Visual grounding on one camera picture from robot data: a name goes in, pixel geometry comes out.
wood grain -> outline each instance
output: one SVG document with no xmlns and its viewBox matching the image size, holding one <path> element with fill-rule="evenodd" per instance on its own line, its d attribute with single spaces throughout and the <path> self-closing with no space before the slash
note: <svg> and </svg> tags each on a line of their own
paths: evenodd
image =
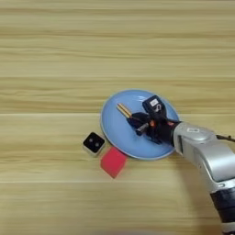
<svg viewBox="0 0 235 235">
<path fill-rule="evenodd" d="M 234 1 L 1 0 L 0 234 L 220 234 L 179 155 L 112 180 L 82 142 L 129 88 L 235 135 L 234 29 Z"/>
</svg>

red block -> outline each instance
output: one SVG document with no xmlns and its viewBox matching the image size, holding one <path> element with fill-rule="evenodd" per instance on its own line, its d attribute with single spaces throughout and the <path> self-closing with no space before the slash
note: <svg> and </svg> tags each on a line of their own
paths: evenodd
<svg viewBox="0 0 235 235">
<path fill-rule="evenodd" d="M 101 160 L 101 167 L 111 177 L 116 178 L 125 166 L 127 157 L 116 148 L 112 147 Z"/>
</svg>

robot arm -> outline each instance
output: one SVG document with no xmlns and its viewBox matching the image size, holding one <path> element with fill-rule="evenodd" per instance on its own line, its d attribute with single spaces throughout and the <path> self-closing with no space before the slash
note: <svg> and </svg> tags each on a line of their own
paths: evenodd
<svg viewBox="0 0 235 235">
<path fill-rule="evenodd" d="M 223 232 L 235 235 L 235 154 L 209 129 L 171 120 L 163 101 L 153 96 L 143 102 L 146 114 L 128 118 L 137 135 L 146 134 L 156 144 L 171 144 L 191 162 L 207 184 L 208 192 L 223 223 Z"/>
<path fill-rule="evenodd" d="M 213 131 L 184 122 L 173 131 L 173 145 L 201 172 L 224 234 L 235 234 L 235 154 Z"/>
</svg>

white label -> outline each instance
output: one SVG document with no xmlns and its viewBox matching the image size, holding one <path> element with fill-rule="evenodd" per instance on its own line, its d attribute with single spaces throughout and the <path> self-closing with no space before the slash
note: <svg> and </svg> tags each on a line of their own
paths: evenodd
<svg viewBox="0 0 235 235">
<path fill-rule="evenodd" d="M 159 103 L 159 102 L 158 102 L 157 99 L 153 99 L 153 100 L 151 101 L 151 105 L 152 105 L 152 106 L 156 106 L 158 103 Z"/>
<path fill-rule="evenodd" d="M 199 133 L 200 132 L 200 129 L 187 129 L 187 132 L 191 132 L 191 133 Z"/>
</svg>

yellow stick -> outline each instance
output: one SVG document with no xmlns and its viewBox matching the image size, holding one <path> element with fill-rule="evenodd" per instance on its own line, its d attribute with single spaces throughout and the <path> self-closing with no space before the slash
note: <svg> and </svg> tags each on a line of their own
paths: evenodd
<svg viewBox="0 0 235 235">
<path fill-rule="evenodd" d="M 130 118 L 131 117 L 131 112 L 124 107 L 122 104 L 117 104 L 117 109 L 126 117 L 126 118 Z"/>
</svg>

